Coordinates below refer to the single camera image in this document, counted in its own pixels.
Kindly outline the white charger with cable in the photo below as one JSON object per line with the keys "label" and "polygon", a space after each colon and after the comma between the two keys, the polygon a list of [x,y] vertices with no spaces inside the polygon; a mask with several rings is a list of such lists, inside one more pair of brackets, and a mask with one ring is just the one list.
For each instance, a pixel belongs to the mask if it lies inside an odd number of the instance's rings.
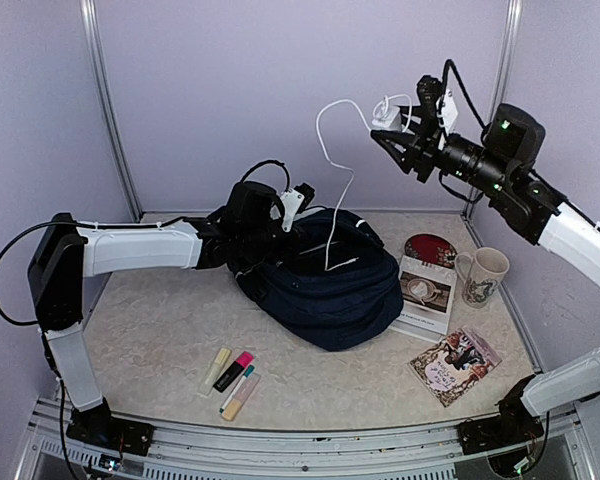
{"label": "white charger with cable", "polygon": [[[398,105],[394,105],[392,103],[393,100],[397,100],[397,99],[406,99],[408,102],[408,105],[406,108],[406,110],[407,110],[406,125],[403,125],[403,115],[401,113],[400,107]],[[352,183],[354,182],[354,180],[356,178],[355,170],[352,167],[338,164],[331,159],[326,142],[324,140],[323,133],[322,133],[322,128],[321,128],[322,117],[325,115],[325,113],[328,110],[335,108],[337,106],[340,106],[340,105],[349,105],[349,106],[353,107],[355,109],[355,111],[357,112],[358,116],[360,117],[361,122],[368,133],[370,133],[373,129],[389,130],[389,131],[398,132],[398,133],[406,133],[411,124],[413,108],[414,108],[413,101],[409,95],[396,94],[396,95],[391,95],[391,96],[388,96],[388,95],[383,96],[382,99],[374,106],[372,113],[371,113],[370,120],[368,120],[366,118],[361,107],[354,100],[349,99],[349,98],[342,98],[342,99],[332,101],[331,103],[325,105],[317,113],[316,118],[315,118],[315,132],[316,132],[318,142],[319,142],[319,145],[320,145],[320,148],[321,148],[321,151],[322,151],[322,154],[323,154],[325,160],[331,167],[349,173],[349,179],[348,179],[347,183],[345,184],[335,207],[333,208],[331,229],[329,231],[329,235],[327,238],[325,254],[324,254],[324,271],[325,272],[331,272],[338,268],[341,268],[341,267],[344,267],[347,265],[351,265],[356,261],[356,258],[353,258],[351,260],[346,260],[341,263],[332,264],[331,260],[330,260],[331,246],[332,246],[332,242],[333,242],[334,236],[335,236],[338,213],[340,211],[342,203],[343,203]]]}

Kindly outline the navy blue backpack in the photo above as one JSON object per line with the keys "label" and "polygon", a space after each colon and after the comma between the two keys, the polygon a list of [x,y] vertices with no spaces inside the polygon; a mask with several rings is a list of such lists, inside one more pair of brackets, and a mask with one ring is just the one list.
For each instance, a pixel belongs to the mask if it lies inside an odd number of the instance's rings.
{"label": "navy blue backpack", "polygon": [[399,265],[359,215],[316,208],[293,224],[293,253],[228,268],[242,292],[301,339],[330,352],[383,333],[403,308]]}

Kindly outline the pink black highlighter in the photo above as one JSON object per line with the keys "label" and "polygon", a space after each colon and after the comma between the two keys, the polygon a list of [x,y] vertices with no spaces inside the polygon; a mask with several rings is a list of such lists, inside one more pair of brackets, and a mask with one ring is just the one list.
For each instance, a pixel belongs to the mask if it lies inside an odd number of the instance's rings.
{"label": "pink black highlighter", "polygon": [[254,356],[243,351],[220,375],[213,385],[218,392],[224,392],[251,364]]}

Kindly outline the orange pastel highlighter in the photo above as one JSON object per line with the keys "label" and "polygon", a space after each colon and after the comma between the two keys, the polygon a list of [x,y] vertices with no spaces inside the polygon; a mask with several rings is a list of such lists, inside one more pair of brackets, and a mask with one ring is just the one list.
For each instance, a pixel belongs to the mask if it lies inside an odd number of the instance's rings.
{"label": "orange pastel highlighter", "polygon": [[238,387],[235,393],[232,394],[229,402],[222,408],[221,418],[225,421],[233,421],[236,415],[240,412],[243,405],[249,399],[255,387],[260,381],[261,375],[252,373]]}

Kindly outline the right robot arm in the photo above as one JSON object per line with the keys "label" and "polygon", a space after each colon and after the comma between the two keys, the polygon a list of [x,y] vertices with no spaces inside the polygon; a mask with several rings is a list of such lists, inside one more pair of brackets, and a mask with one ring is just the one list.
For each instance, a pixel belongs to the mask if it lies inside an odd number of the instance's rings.
{"label": "right robot arm", "polygon": [[[477,189],[510,229],[576,272],[564,288],[574,297],[600,295],[600,226],[540,176],[534,164],[544,127],[510,104],[497,107],[480,143],[453,132],[447,102],[398,107],[375,120],[371,138],[405,173],[426,182],[432,172]],[[600,346],[548,372],[528,376],[498,402],[497,414],[458,426],[461,448],[477,454],[541,437],[551,413],[600,396]]]}

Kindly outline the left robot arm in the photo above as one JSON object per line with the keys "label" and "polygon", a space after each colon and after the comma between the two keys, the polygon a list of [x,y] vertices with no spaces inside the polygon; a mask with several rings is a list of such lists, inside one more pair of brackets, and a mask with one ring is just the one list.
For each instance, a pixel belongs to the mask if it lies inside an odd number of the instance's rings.
{"label": "left robot arm", "polygon": [[28,323],[38,328],[47,363],[71,404],[62,439],[136,456],[147,455],[152,444],[153,425],[111,412],[86,345],[85,326],[111,274],[208,270],[267,256],[289,244],[295,217],[313,197],[306,184],[277,192],[240,180],[226,204],[206,217],[110,224],[58,213],[10,240],[13,248],[34,232],[42,234],[26,272],[34,309]]}

